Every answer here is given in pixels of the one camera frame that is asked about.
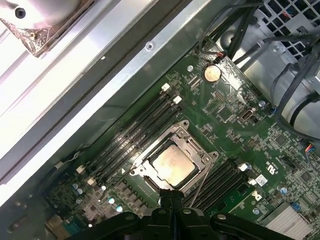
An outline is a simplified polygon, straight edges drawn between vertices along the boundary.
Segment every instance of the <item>motherboard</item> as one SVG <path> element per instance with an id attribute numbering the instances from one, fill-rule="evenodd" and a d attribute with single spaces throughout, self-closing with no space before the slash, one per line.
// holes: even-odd
<path id="1" fill-rule="evenodd" d="M 121 212 L 143 216 L 171 189 L 208 217 L 231 213 L 320 240 L 320 178 L 307 146 L 276 124 L 231 60 L 191 50 L 45 193 L 56 212 L 47 226 L 73 235 Z"/>

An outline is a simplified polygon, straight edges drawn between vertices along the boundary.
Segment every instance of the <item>wire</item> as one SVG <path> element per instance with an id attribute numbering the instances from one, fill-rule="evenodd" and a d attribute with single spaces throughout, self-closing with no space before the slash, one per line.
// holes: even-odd
<path id="1" fill-rule="evenodd" d="M 274 79 L 272 85 L 271 85 L 271 88 L 270 88 L 270 99 L 271 99 L 271 105 L 272 105 L 272 108 L 274 109 L 276 106 L 275 106 L 275 91 L 276 91 L 276 87 L 277 87 L 277 84 L 280 80 L 280 78 L 282 78 L 284 75 L 286 75 L 286 73 L 289 71 L 289 70 L 295 70 L 294 68 L 294 65 L 292 63 L 288 63 L 285 68 L 282 70 L 282 72 L 280 72 L 280 74 Z"/>
<path id="2" fill-rule="evenodd" d="M 298 86 L 300 85 L 302 80 L 305 78 L 305 76 L 308 74 L 308 72 L 310 71 L 310 69 L 312 68 L 314 63 L 319 58 L 319 54 L 320 54 L 320 44 L 317 44 L 311 49 L 311 54 L 309 55 L 309 57 L 307 58 L 307 60 L 303 64 L 303 66 L 301 67 L 301 70 L 295 75 L 295 77 L 292 80 L 292 83 L 290 84 L 288 89 L 285 91 L 285 93 L 282 96 L 281 101 L 279 103 L 278 109 L 275 113 L 276 122 L 278 123 L 278 125 L 280 127 L 284 128 L 286 131 L 288 131 L 289 133 L 291 133 L 293 135 L 296 135 L 296 136 L 298 136 L 302 139 L 305 139 L 309 142 L 318 143 L 318 144 L 320 144 L 319 138 L 316 138 L 316 137 L 313 137 L 313 136 L 310 136 L 310 135 L 307 135 L 305 133 L 302 133 L 302 132 L 295 130 L 284 119 L 284 117 L 282 116 L 282 112 L 284 111 L 286 105 L 288 104 L 289 100 L 291 99 L 291 97 L 295 93 L 296 89 L 298 88 Z"/>
<path id="3" fill-rule="evenodd" d="M 212 30 L 212 28 L 215 26 L 216 21 L 221 17 L 221 15 L 229 10 L 229 9 L 241 9 L 241 8 L 250 8 L 250 7 L 261 7 L 263 6 L 263 3 L 245 3 L 245 4 L 236 4 L 236 5 L 228 5 L 225 6 L 224 8 L 222 8 L 217 15 L 214 16 L 214 18 L 212 19 L 211 23 L 209 24 L 209 26 L 206 28 L 206 30 L 203 32 L 203 34 L 201 35 L 201 37 L 199 38 L 199 42 L 198 42 L 198 48 L 199 48 L 199 52 L 201 54 L 204 55 L 217 55 L 218 53 L 221 52 L 216 52 L 216 51 L 205 51 L 203 50 L 203 43 L 204 40 L 206 38 L 206 36 L 209 34 L 209 32 Z"/>
<path id="4" fill-rule="evenodd" d="M 309 164 L 309 166 L 314 170 L 317 174 L 320 174 L 320 171 L 312 164 L 312 161 L 310 159 L 310 153 L 315 150 L 315 147 L 310 144 L 306 149 L 305 149 L 305 158 Z"/>
<path id="5" fill-rule="evenodd" d="M 230 17 L 228 17 L 223 23 L 217 27 L 216 30 L 210 34 L 210 37 L 214 42 L 218 39 L 233 25 L 235 22 L 242 17 L 245 12 L 242 9 L 237 9 Z"/>
<path id="6" fill-rule="evenodd" d="M 306 106 L 308 106 L 310 103 L 317 103 L 320 102 L 320 95 L 317 92 L 312 92 L 310 93 L 307 97 L 306 100 L 304 100 L 293 112 L 290 120 L 290 125 L 292 127 L 295 126 L 296 119 L 302 109 L 304 109 Z"/>
<path id="7" fill-rule="evenodd" d="M 242 20 L 241 20 L 237 30 L 235 31 L 235 34 L 231 40 L 230 46 L 227 51 L 227 56 L 231 60 L 235 57 L 236 52 L 239 50 L 241 43 L 244 40 L 244 37 L 245 37 L 246 32 L 248 30 L 248 27 L 250 25 L 250 22 L 251 22 L 257 9 L 258 9 L 257 6 L 249 8 L 248 10 L 246 10 L 244 16 L 242 17 Z"/>
<path id="8" fill-rule="evenodd" d="M 207 179 L 207 177 L 208 177 L 208 174 L 209 174 L 211 168 L 214 166 L 214 164 L 215 164 L 215 161 L 212 161 L 212 163 L 210 164 L 208 170 L 207 170 L 206 173 L 205 173 L 205 176 L 204 176 L 204 178 L 203 178 L 200 186 L 199 186 L 198 189 L 196 190 L 196 193 L 195 193 L 195 195 L 194 195 L 194 197 L 193 197 L 193 199 L 192 199 L 192 201 L 191 201 L 191 203 L 190 203 L 189 208 L 192 208 L 192 206 L 194 205 L 194 203 L 195 203 L 195 201 L 196 201 L 196 199 L 197 199 L 197 197 L 198 197 L 198 195 L 199 195 L 199 193 L 200 193 L 200 190 L 201 190 L 202 186 L 204 185 L 204 183 L 205 183 L 205 181 L 206 181 L 206 179 Z"/>
<path id="9" fill-rule="evenodd" d="M 312 35 L 288 35 L 288 36 L 273 36 L 268 37 L 262 40 L 264 44 L 271 43 L 271 42 L 298 42 L 298 41 L 313 41 L 315 39 L 315 36 Z M 254 54 L 257 50 L 261 48 L 260 44 L 255 44 L 253 47 L 251 47 L 244 55 L 239 57 L 237 60 L 235 60 L 233 63 L 235 65 L 238 65 L 243 60 L 250 57 L 252 54 Z"/>

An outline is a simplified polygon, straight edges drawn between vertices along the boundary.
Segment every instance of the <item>ventilation grille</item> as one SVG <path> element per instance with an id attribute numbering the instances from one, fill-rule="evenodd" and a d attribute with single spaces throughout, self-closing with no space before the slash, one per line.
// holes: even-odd
<path id="1" fill-rule="evenodd" d="M 304 35 L 320 29 L 320 0 L 270 0 L 259 8 L 262 19 L 276 37 Z M 286 49 L 299 60 L 305 56 L 303 42 L 283 42 Z"/>

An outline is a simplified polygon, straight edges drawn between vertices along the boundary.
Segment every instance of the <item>cpu socket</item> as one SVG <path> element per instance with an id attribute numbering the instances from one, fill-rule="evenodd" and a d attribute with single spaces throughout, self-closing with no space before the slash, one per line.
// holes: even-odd
<path id="1" fill-rule="evenodd" d="M 130 175 L 140 175 L 157 192 L 188 191 L 218 158 L 216 151 L 207 153 L 197 143 L 188 127 L 184 120 L 167 129 L 134 161 Z"/>

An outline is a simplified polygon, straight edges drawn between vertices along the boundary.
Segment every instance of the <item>green circuit board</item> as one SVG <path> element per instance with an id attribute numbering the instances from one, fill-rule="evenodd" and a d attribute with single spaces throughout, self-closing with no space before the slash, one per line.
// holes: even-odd
<path id="1" fill-rule="evenodd" d="M 244 191 L 230 191 L 224 196 L 222 209 L 214 206 L 205 214 L 211 216 L 216 212 L 229 212 L 259 224 L 281 203 L 287 202 L 298 205 L 296 210 L 312 227 L 307 239 L 320 239 L 320 178 L 309 168 L 304 146 L 299 139 L 275 123 L 269 102 L 229 59 L 225 58 L 217 64 L 222 75 L 214 83 L 204 80 L 203 71 L 209 64 L 210 61 L 199 57 L 193 50 L 183 57 L 70 167 L 65 179 L 46 195 L 49 203 L 58 209 L 58 214 L 62 213 L 67 220 L 64 224 L 69 232 L 74 233 L 75 220 L 79 231 L 87 227 L 84 212 L 87 213 L 86 218 L 99 216 L 97 222 L 117 214 L 117 202 L 121 203 L 123 211 L 132 211 L 141 216 L 145 208 L 158 206 L 158 194 L 144 179 L 139 175 L 126 174 L 135 156 L 114 172 L 110 179 L 112 182 L 120 182 L 105 192 L 99 192 L 101 184 L 97 184 L 97 187 L 89 184 L 87 180 L 90 174 L 79 177 L 76 170 L 85 162 L 97 158 L 97 154 L 107 147 L 106 143 L 113 135 L 125 128 L 126 123 L 168 83 L 172 91 L 182 98 L 181 111 L 162 126 L 159 132 L 187 120 L 187 130 L 196 141 L 208 153 L 219 153 L 211 171 L 228 159 L 237 157 L 251 165 L 251 178 L 257 182 Z M 248 110 L 252 111 L 251 116 L 243 119 Z M 311 158 L 313 164 L 320 167 L 316 163 L 318 157 L 312 155 Z M 79 196 L 76 188 L 71 187 L 74 183 L 81 186 L 82 196 Z M 129 188 L 122 191 L 123 185 Z M 287 193 L 282 194 L 281 188 L 286 188 Z M 125 191 L 130 191 L 133 197 L 127 197 Z M 108 198 L 113 196 L 116 203 L 101 200 L 103 195 Z M 61 202 L 68 209 L 61 208 Z"/>

